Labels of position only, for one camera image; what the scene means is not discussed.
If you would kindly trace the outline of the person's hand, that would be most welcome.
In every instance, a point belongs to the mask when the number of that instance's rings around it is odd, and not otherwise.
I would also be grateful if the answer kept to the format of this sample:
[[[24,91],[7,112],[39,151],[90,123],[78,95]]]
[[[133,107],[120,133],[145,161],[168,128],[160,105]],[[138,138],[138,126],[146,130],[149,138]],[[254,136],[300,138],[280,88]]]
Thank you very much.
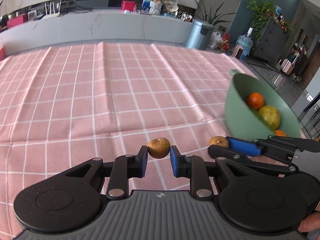
[[[320,229],[320,212],[314,212],[304,219],[299,228],[299,232],[312,232]]]

